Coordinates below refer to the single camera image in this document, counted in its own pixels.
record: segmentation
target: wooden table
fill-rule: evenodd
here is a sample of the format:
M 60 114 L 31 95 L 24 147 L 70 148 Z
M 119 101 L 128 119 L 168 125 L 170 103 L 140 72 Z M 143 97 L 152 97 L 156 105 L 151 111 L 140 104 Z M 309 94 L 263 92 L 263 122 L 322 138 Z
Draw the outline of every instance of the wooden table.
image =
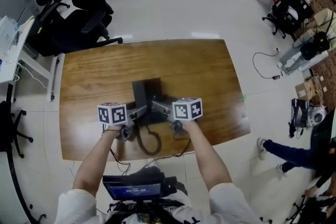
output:
M 60 93 L 63 159 L 82 161 L 101 136 L 97 105 L 134 101 L 132 81 L 161 78 L 163 94 L 203 101 L 199 125 L 212 145 L 250 132 L 243 95 L 223 40 L 160 40 L 106 46 L 66 54 Z M 176 141 L 168 123 L 150 126 L 159 133 L 156 157 L 180 153 L 187 140 Z M 142 128 L 149 151 L 156 140 Z M 149 158 L 136 139 L 114 141 L 123 160 Z

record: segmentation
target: small display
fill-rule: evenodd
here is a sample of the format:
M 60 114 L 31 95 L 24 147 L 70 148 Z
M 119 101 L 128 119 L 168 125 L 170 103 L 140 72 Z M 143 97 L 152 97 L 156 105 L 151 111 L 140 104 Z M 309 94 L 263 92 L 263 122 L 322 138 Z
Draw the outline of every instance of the small display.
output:
M 141 186 L 110 186 L 110 192 L 120 199 L 159 195 L 161 184 Z

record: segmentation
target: black cable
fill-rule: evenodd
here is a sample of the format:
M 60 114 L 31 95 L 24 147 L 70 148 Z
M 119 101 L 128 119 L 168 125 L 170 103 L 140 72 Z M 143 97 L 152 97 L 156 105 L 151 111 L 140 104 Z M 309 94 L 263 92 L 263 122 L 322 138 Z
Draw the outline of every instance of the black cable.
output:
M 107 130 L 105 129 L 105 124 L 103 124 L 103 131 L 102 131 L 101 135 L 103 135 L 103 133 L 104 133 L 105 131 L 107 131 Z M 110 148 L 110 152 L 111 152 L 112 156 L 114 157 L 114 159 L 115 159 L 115 161 L 116 161 L 116 163 L 117 163 L 117 167 L 118 167 L 119 171 L 122 172 L 122 176 L 123 176 L 123 175 L 127 175 L 127 173 L 131 170 L 131 163 L 125 163 L 125 162 L 122 162 L 122 161 L 119 159 L 119 157 L 117 156 L 117 154 L 114 153 L 113 150 L 112 150 L 111 148 Z M 127 165 L 126 170 L 122 170 L 122 169 L 120 169 L 119 164 L 121 164 L 121 165 Z
M 96 207 L 96 210 L 97 210 L 98 212 L 101 212 L 101 213 L 104 214 L 104 215 L 107 215 L 107 214 L 103 213 L 102 211 L 100 211 L 97 207 Z
M 265 54 L 265 53 L 263 53 L 263 52 L 256 52 L 256 53 L 253 55 L 253 57 L 252 57 L 252 63 L 253 63 L 253 66 L 254 66 L 255 70 L 259 73 L 259 75 L 260 75 L 263 79 L 275 79 L 276 76 L 273 76 L 273 77 L 264 77 L 264 76 L 258 71 L 258 69 L 256 68 L 256 65 L 254 64 L 254 57 L 255 57 L 255 55 L 257 55 L 257 54 L 263 54 L 263 55 L 266 55 L 266 56 L 274 57 L 274 56 L 276 56 L 276 55 L 279 54 L 279 51 L 277 50 L 277 53 L 274 54 L 274 55 Z
M 154 163 L 154 162 L 156 162 L 157 160 L 160 160 L 160 159 L 169 159 L 169 158 L 171 158 L 171 157 L 177 157 L 177 158 L 179 158 L 179 157 L 181 157 L 181 156 L 183 156 L 183 155 L 194 154 L 193 152 L 186 153 L 186 151 L 187 151 L 187 149 L 188 149 L 188 147 L 189 147 L 189 145 L 190 145 L 190 142 L 191 142 L 191 140 L 189 139 L 188 144 L 187 144 L 186 147 L 181 151 L 181 153 L 178 153 L 178 154 L 175 154 L 175 155 L 171 155 L 171 156 L 164 156 L 164 157 L 155 158 L 154 160 L 150 161 L 150 162 L 147 163 L 145 166 L 143 166 L 141 169 L 146 168 L 146 167 L 147 167 L 148 165 L 150 165 L 151 163 Z
M 176 141 L 182 141 L 182 140 L 190 140 L 190 138 L 176 138 L 176 133 L 174 133 L 173 135 L 173 139 L 176 140 Z
M 162 142 L 161 142 L 161 139 L 160 139 L 160 137 L 159 137 L 159 135 L 157 133 L 152 132 L 151 130 L 149 130 L 149 127 L 147 125 L 146 125 L 146 128 L 148 130 L 148 134 L 149 135 L 153 135 L 155 137 L 157 143 L 158 143 L 158 146 L 156 147 L 156 150 L 153 151 L 153 152 L 150 152 L 150 151 L 147 150 L 147 148 L 145 148 L 145 146 L 142 143 L 140 132 L 137 132 L 136 139 L 138 140 L 139 147 L 141 148 L 142 151 L 144 151 L 146 153 L 146 155 L 148 155 L 148 156 L 155 156 L 157 153 L 159 153 L 161 151 Z

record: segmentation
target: dark blue pants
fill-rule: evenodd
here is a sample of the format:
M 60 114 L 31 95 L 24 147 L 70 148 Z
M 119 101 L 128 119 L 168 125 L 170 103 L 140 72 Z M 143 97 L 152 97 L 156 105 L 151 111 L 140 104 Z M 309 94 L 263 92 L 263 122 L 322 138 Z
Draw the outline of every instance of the dark blue pants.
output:
M 288 172 L 294 167 L 314 169 L 315 153 L 313 150 L 304 150 L 303 148 L 283 146 L 274 143 L 272 140 L 267 140 L 264 142 L 264 147 L 268 152 L 286 161 L 282 166 L 282 171 L 284 173 Z

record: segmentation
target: electrical wire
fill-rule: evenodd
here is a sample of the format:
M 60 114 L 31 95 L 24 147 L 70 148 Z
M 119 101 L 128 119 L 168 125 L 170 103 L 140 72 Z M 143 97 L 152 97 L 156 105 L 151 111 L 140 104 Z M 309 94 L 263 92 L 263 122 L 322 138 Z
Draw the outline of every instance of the electrical wire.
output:
M 254 57 L 255 57 L 255 55 L 257 55 L 257 54 L 263 54 L 263 55 L 266 55 L 266 56 L 274 57 L 274 56 L 276 56 L 276 55 L 279 54 L 279 51 L 277 50 L 277 53 L 274 54 L 274 55 L 265 54 L 265 53 L 263 53 L 263 52 L 256 52 L 256 53 L 253 55 L 253 57 L 252 57 L 252 63 L 253 63 L 253 66 L 254 66 L 254 68 L 256 69 L 256 71 L 259 73 L 259 75 L 260 75 L 263 79 L 274 79 L 273 77 L 264 77 L 264 76 L 259 72 L 259 70 L 256 68 L 256 65 L 254 64 Z
M 160 159 L 168 159 L 168 158 L 171 158 L 171 157 L 177 157 L 177 158 L 179 158 L 179 157 L 181 157 L 181 156 L 183 156 L 183 155 L 193 154 L 194 152 L 188 152 L 188 153 L 186 153 L 186 151 L 187 151 L 187 149 L 188 149 L 190 143 L 191 143 L 191 140 L 189 139 L 188 144 L 187 144 L 186 147 L 182 150 L 181 153 L 178 153 L 178 154 L 175 154 L 175 155 L 171 155 L 171 156 L 164 156 L 164 157 L 155 158 L 155 159 L 153 159 L 152 161 L 150 161 L 149 163 L 147 163 L 145 166 L 143 166 L 141 169 L 146 168 L 146 167 L 147 167 L 148 165 L 150 165 L 151 163 L 154 163 L 154 162 L 156 162 L 156 161 L 158 161 L 158 160 L 160 160 Z
M 106 130 L 105 124 L 103 124 L 103 131 L 102 131 L 101 135 L 103 135 L 105 131 L 107 131 L 107 130 Z M 114 157 L 115 161 L 117 162 L 117 167 L 118 167 L 119 171 L 122 172 L 122 176 L 127 175 L 127 173 L 131 170 L 131 163 L 125 163 L 125 162 L 121 161 L 119 159 L 119 157 L 117 156 L 117 154 L 114 153 L 111 148 L 110 148 L 110 152 L 111 152 L 112 156 Z M 120 165 L 127 165 L 126 170 L 120 169 L 119 164 Z
M 14 74 L 14 76 L 16 76 L 16 77 L 17 77 L 17 80 L 14 80 L 14 82 L 17 82 L 17 81 L 19 81 L 20 77 L 19 77 L 17 74 Z
M 150 152 L 150 151 L 147 150 L 147 148 L 145 148 L 145 146 L 142 143 L 140 132 L 136 133 L 136 139 L 138 140 L 139 147 L 141 148 L 142 151 L 144 151 L 146 153 L 146 155 L 148 155 L 148 156 L 155 156 L 157 153 L 159 153 L 161 151 L 161 148 L 162 148 L 161 138 L 159 137 L 159 135 L 157 133 L 152 132 L 149 129 L 148 125 L 146 125 L 146 128 L 148 130 L 148 134 L 149 135 L 153 135 L 155 137 L 157 143 L 158 143 L 158 146 L 156 147 L 156 150 L 153 151 L 153 152 Z
M 35 77 L 33 76 L 33 74 L 30 73 L 30 71 L 29 71 L 26 67 L 24 67 L 23 65 L 21 65 L 19 62 L 18 62 L 17 64 L 18 64 L 19 66 L 21 66 L 23 69 L 25 69 L 25 70 L 31 75 L 31 77 L 32 77 L 33 79 L 37 80 L 37 81 L 43 86 L 43 88 L 48 89 L 48 87 L 46 87 L 46 86 L 45 86 L 39 79 L 35 78 Z
M 101 212 L 101 213 L 104 214 L 104 215 L 107 215 L 107 214 L 103 213 L 102 211 L 100 211 L 97 207 L 96 207 L 96 210 L 97 210 L 98 212 Z

